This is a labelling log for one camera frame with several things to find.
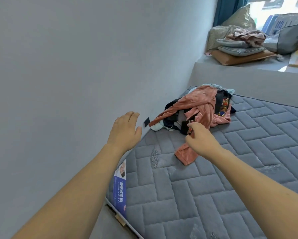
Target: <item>gray bag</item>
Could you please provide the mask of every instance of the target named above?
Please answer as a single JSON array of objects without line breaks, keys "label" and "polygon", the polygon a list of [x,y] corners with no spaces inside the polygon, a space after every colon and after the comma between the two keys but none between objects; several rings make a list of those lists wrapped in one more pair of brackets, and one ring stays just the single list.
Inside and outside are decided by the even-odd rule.
[{"label": "gray bag", "polygon": [[263,46],[277,54],[289,54],[297,51],[298,25],[282,28],[274,36],[268,36]]}]

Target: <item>mattress label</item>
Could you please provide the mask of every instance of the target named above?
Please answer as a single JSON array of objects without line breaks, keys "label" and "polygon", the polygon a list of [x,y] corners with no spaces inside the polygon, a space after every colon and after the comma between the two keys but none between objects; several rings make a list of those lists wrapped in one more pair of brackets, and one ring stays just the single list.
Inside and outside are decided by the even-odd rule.
[{"label": "mattress label", "polygon": [[126,217],[126,160],[115,171],[114,207]]}]

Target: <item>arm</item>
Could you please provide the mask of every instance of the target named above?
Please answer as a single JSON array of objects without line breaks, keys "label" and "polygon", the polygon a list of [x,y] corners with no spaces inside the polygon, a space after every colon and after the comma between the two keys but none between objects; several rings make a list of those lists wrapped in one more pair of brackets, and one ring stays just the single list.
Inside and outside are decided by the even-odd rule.
[{"label": "arm", "polygon": [[199,123],[190,123],[189,146],[213,163],[231,183],[268,239],[298,238],[298,194],[225,150]]},{"label": "arm", "polygon": [[141,138],[139,113],[116,119],[107,144],[98,155],[52,197],[12,239],[88,239],[120,158]]}]

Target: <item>forearm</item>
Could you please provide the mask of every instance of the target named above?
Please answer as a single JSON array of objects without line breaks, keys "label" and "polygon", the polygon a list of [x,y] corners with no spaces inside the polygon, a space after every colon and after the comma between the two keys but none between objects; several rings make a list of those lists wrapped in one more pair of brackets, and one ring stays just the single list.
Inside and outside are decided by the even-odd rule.
[{"label": "forearm", "polygon": [[268,239],[298,238],[298,194],[221,150],[209,159],[231,183]]},{"label": "forearm", "polygon": [[123,154],[121,149],[105,145],[13,239],[89,238]]}]

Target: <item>hand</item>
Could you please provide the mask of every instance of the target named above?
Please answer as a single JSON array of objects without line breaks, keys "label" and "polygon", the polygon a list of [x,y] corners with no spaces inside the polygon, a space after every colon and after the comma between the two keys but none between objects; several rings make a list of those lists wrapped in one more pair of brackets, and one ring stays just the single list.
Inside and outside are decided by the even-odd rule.
[{"label": "hand", "polygon": [[141,139],[142,129],[137,127],[139,113],[128,112],[118,117],[112,126],[107,144],[122,150],[123,153],[131,150]]},{"label": "hand", "polygon": [[195,138],[186,136],[186,142],[200,156],[210,160],[216,153],[224,150],[211,132],[201,123],[189,123],[188,127],[194,130]]}]

